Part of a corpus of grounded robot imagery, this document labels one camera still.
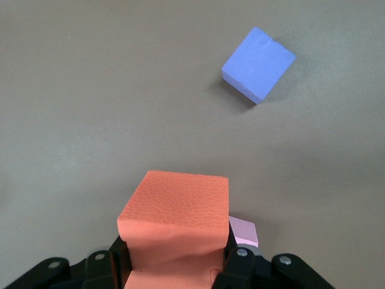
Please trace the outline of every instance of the foam block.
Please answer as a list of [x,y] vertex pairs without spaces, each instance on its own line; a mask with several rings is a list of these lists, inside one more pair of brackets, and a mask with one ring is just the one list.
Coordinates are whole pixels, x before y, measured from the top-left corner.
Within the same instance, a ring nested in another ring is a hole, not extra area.
[[211,288],[229,237],[229,182],[149,171],[118,220],[133,271],[126,288]]
[[237,244],[247,244],[258,247],[258,236],[254,223],[231,216],[229,219]]
[[254,27],[222,67],[222,76],[259,104],[294,60],[292,52]]

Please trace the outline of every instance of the screw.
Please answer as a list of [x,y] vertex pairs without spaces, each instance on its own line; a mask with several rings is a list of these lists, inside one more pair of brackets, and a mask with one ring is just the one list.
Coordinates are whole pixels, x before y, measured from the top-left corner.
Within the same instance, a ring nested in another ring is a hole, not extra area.
[[282,264],[285,264],[285,265],[290,265],[291,264],[291,259],[287,256],[281,256],[279,257],[279,261],[282,263]]
[[241,256],[241,257],[246,257],[246,256],[247,256],[247,251],[246,251],[245,249],[240,248],[240,249],[238,249],[238,250],[236,251],[236,254],[237,254],[238,256]]
[[95,256],[95,260],[101,260],[101,259],[103,259],[105,257],[105,255],[103,254],[103,253],[100,253],[100,254],[97,254],[96,256]]
[[58,267],[59,265],[60,265],[60,262],[55,261],[55,262],[50,263],[50,264],[48,265],[48,268],[54,269],[54,268]]

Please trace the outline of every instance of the pink block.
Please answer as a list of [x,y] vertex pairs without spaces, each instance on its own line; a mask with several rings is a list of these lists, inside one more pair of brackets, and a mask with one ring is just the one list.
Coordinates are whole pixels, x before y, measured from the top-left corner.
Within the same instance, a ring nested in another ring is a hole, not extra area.
[[258,247],[258,236],[254,223],[231,216],[229,219],[237,244],[248,244]]

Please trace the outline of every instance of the blue block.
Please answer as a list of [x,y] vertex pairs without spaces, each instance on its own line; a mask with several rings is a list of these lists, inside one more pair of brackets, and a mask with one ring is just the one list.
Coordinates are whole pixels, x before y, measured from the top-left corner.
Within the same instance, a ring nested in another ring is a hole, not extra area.
[[292,52],[254,27],[222,67],[222,76],[258,104],[294,60]]

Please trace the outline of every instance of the orange block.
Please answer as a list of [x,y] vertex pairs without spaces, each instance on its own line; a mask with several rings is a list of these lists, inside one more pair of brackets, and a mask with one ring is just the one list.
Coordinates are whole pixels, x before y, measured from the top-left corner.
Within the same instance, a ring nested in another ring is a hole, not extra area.
[[211,288],[229,236],[229,182],[149,171],[117,220],[130,250],[127,289]]

